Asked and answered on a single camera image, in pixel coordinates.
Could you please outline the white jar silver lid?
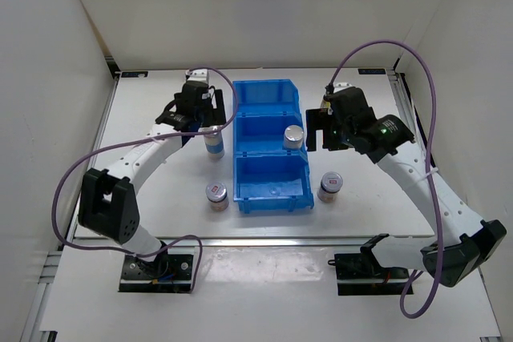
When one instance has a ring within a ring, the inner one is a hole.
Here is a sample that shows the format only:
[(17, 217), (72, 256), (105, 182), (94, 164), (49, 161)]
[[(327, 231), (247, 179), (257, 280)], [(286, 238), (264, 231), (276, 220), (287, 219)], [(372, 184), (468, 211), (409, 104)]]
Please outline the white jar silver lid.
[(224, 140), (222, 131), (218, 126), (203, 127), (201, 129), (206, 132), (204, 135), (204, 143), (210, 159), (218, 160), (224, 156)]
[(286, 150), (300, 150), (304, 142), (303, 128), (298, 125), (290, 125), (285, 128), (283, 134), (283, 148)]

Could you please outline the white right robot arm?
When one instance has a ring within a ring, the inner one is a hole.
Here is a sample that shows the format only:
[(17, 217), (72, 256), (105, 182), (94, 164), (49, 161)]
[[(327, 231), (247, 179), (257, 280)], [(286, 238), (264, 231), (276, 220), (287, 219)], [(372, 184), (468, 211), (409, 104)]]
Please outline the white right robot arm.
[(413, 239), (380, 234), (360, 248), (368, 277), (387, 269), (427, 272), (452, 288), (494, 253), (507, 234), (502, 223), (486, 221), (469, 208), (434, 169), (427, 170), (413, 132), (395, 115), (377, 118), (362, 89), (327, 86), (321, 107), (306, 112), (308, 151), (317, 132), (328, 151), (353, 149), (384, 171), (420, 211), (434, 236)]

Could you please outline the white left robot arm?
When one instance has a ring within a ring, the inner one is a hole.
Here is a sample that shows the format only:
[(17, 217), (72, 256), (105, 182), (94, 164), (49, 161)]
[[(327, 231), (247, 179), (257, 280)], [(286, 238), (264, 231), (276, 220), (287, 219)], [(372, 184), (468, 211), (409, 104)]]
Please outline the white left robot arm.
[(205, 81), (188, 80), (157, 116), (147, 141), (108, 167), (89, 169), (83, 176), (79, 225), (102, 235), (140, 259), (151, 278), (168, 269), (159, 253), (163, 243), (140, 224), (137, 194), (167, 159), (182, 149), (201, 128), (226, 124), (223, 91)]

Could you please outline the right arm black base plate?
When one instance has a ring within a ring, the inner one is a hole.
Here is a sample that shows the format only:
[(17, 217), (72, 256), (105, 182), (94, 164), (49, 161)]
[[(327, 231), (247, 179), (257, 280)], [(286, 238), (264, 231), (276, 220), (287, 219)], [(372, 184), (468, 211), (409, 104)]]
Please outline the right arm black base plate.
[(400, 296), (410, 278), (405, 268), (373, 268), (362, 254), (335, 254), (328, 265), (339, 296)]

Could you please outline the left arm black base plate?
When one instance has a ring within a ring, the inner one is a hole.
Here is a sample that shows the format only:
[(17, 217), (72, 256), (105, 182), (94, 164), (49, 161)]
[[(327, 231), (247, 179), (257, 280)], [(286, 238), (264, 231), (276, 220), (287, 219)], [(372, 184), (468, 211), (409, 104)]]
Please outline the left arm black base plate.
[(193, 289), (194, 250), (169, 251), (152, 262), (126, 255), (118, 292), (185, 294)]

